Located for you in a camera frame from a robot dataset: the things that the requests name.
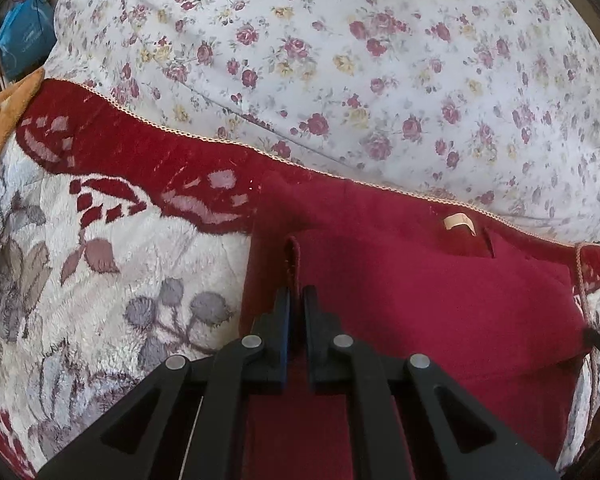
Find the blue plastic bag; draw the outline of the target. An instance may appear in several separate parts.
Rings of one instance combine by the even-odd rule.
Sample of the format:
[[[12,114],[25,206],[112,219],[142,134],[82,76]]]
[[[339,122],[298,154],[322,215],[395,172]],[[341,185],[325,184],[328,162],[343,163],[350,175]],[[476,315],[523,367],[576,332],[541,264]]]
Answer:
[[[43,63],[54,44],[54,9],[47,0],[9,0],[0,25],[0,64],[8,80]]]

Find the white floral bed sheet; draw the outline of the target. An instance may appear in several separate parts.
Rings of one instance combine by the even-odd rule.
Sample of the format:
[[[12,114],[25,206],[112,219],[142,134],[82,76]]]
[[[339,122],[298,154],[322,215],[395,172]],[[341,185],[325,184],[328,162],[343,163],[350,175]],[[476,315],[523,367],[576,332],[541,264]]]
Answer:
[[[51,77],[183,131],[600,242],[600,44],[568,0],[58,0]]]

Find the red small garment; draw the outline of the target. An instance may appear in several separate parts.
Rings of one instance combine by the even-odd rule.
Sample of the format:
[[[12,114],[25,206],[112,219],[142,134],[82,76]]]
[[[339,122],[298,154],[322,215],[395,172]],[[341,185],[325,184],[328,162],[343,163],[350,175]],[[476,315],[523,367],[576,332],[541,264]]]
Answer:
[[[276,292],[317,290],[322,310],[384,356],[429,356],[555,463],[585,354],[573,248],[322,174],[268,171],[256,192],[240,324]]]

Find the white red floral blanket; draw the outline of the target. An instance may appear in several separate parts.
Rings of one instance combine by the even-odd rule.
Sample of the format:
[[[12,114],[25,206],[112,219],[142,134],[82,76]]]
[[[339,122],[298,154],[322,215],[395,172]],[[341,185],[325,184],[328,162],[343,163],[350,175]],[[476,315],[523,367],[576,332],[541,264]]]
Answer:
[[[600,333],[599,244],[555,242],[458,200],[162,128],[44,78],[0,155],[0,479],[41,479],[169,356],[197,361],[250,334],[256,318],[240,324],[242,295],[268,171],[430,200],[448,207],[450,229],[486,217],[571,247],[583,330]],[[290,295],[287,380],[279,393],[249,397],[236,479],[357,479],[347,399],[309,382],[303,288],[281,288]],[[584,346],[562,452],[549,462],[555,479],[600,479],[600,352]]]

